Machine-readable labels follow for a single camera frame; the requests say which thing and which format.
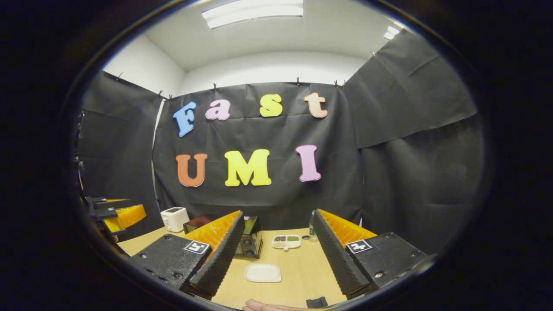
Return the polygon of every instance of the foam letter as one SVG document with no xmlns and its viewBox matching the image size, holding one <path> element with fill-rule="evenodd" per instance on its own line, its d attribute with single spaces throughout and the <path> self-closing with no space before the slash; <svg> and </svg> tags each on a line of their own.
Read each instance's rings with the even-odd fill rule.
<svg viewBox="0 0 553 311">
<path fill-rule="evenodd" d="M 316 118 L 324 118 L 328 115 L 328 111 L 321 109 L 321 103 L 325 102 L 324 97 L 319 97 L 318 93 L 311 93 L 304 97 L 304 101 L 309 105 L 309 112 Z"/>
<path fill-rule="evenodd" d="M 301 176 L 302 182 L 314 182 L 321 179 L 321 174 L 317 172 L 317 166 L 315 165 L 315 150 L 317 146 L 308 144 L 298 146 L 296 151 L 300 154 L 301 160 Z"/>
<path fill-rule="evenodd" d="M 185 187 L 197 187 L 204 183 L 205 179 L 205 160 L 207 159 L 207 154 L 197 153 L 194 155 L 194 160 L 196 160 L 196 177 L 188 177 L 188 160 L 190 156 L 188 154 L 179 154 L 176 156 L 176 172 L 179 177 L 180 183 Z"/>
<path fill-rule="evenodd" d="M 231 102 L 228 100 L 216 100 L 209 104 L 209 106 L 213 107 L 206 111 L 206 118 L 209 120 L 219 119 L 224 121 L 231 116 L 229 113 L 229 110 L 231 109 Z"/>
<path fill-rule="evenodd" d="M 228 179 L 225 182 L 225 185 L 228 187 L 236 187 L 240 185 L 240 182 L 236 178 L 236 174 L 240 176 L 240 180 L 244 185 L 248 185 L 252 173 L 252 185 L 270 185 L 271 180 L 269 179 L 269 173 L 267 172 L 268 156 L 269 151 L 267 149 L 257 149 L 252 153 L 249 162 L 246 163 L 240 151 L 229 151 L 225 153 L 225 158 L 228 159 Z"/>
<path fill-rule="evenodd" d="M 180 137 L 188 134 L 194 128 L 194 125 L 190 124 L 189 121 L 190 122 L 194 121 L 194 111 L 192 111 L 192 109 L 195 109 L 195 108 L 196 108 L 196 103 L 191 101 L 188 103 L 188 105 L 179 109 L 173 115 L 173 117 L 176 119 L 176 123 L 179 125 Z"/>
<path fill-rule="evenodd" d="M 282 101 L 282 97 L 278 94 L 267 94 L 263 95 L 261 97 L 261 100 L 259 101 L 261 103 L 261 108 L 259 109 L 259 113 L 263 117 L 276 117 L 279 114 L 282 113 L 282 105 L 280 102 Z"/>
</svg>

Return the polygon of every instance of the table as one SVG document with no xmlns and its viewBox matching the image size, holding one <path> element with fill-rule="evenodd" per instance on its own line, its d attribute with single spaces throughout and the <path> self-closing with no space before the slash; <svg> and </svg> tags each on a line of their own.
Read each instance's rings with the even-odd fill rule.
<svg viewBox="0 0 553 311">
<path fill-rule="evenodd" d="M 184 231 L 169 232 L 160 228 L 119 246 L 133 256 L 165 234 L 184 236 Z M 309 234 L 308 228 L 262 231 L 263 246 L 259 259 L 233 258 L 227 274 L 212 301 L 231 308 L 242 309 L 244 302 L 255 299 L 264 303 L 283 304 L 307 308 L 307 299 L 324 296 L 329 305 L 346 300 L 342 294 L 330 264 L 318 241 L 301 240 L 301 246 L 287 251 L 271 247 L 275 235 Z M 271 263 L 280 267 L 279 283 L 254 283 L 244 278 L 244 269 L 253 263 Z"/>
</svg>

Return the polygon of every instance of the black curtain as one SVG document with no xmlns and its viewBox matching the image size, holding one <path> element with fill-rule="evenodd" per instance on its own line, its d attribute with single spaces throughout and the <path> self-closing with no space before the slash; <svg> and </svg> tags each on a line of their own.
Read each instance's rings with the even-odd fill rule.
<svg viewBox="0 0 553 311">
<path fill-rule="evenodd" d="M 146 218 L 127 228 L 120 241 L 163 226 L 152 180 L 152 143 L 162 98 L 101 72 L 83 95 L 85 116 L 78 152 L 85 195 L 132 199 Z"/>
<path fill-rule="evenodd" d="M 363 161 L 363 224 L 437 252 L 475 209 L 482 125 L 461 78 L 402 31 L 343 88 Z"/>
<path fill-rule="evenodd" d="M 304 97 L 317 92 L 326 102 L 324 118 L 309 112 Z M 276 117 L 262 117 L 260 98 L 279 94 L 283 111 Z M 231 103 L 230 118 L 205 117 L 209 104 L 225 99 Z M 194 129 L 179 137 L 173 114 L 195 102 Z M 362 208 L 362 165 L 356 148 L 352 116 L 347 100 L 333 85 L 266 83 L 220 87 L 174 98 L 165 103 L 156 131 L 154 168 L 161 209 L 186 207 L 189 216 L 204 213 L 228 214 L 235 210 L 258 215 L 264 229 L 307 227 L 313 209 L 321 208 L 359 222 Z M 301 182 L 300 157 L 295 148 L 317 146 L 315 159 L 322 178 Z M 267 186 L 225 186 L 228 151 L 240 151 L 249 161 L 256 149 L 268 149 Z M 181 185 L 177 178 L 179 154 L 191 157 L 206 153 L 205 180 L 198 187 Z M 189 176 L 196 176 L 196 162 L 189 162 Z"/>
</svg>

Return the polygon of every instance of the plastic bottle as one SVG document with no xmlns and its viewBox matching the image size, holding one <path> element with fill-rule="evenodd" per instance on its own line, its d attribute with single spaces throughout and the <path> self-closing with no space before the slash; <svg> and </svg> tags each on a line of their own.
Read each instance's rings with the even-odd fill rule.
<svg viewBox="0 0 553 311">
<path fill-rule="evenodd" d="M 311 212 L 311 218 L 309 218 L 309 239 L 316 239 L 317 233 L 313 229 L 313 220 L 315 219 L 315 211 Z"/>
</svg>

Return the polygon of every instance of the white wall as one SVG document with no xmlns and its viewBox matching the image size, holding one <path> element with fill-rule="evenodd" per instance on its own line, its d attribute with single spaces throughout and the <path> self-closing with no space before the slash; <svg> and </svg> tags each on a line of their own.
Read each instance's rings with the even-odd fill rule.
<svg viewBox="0 0 553 311">
<path fill-rule="evenodd" d="M 186 73 L 177 95 L 217 87 L 261 82 L 315 82 L 342 85 L 367 59 L 339 54 L 274 52 L 241 56 Z"/>
<path fill-rule="evenodd" d="M 185 71 L 146 36 L 140 35 L 115 55 L 103 70 L 164 97 L 176 96 Z"/>
</svg>

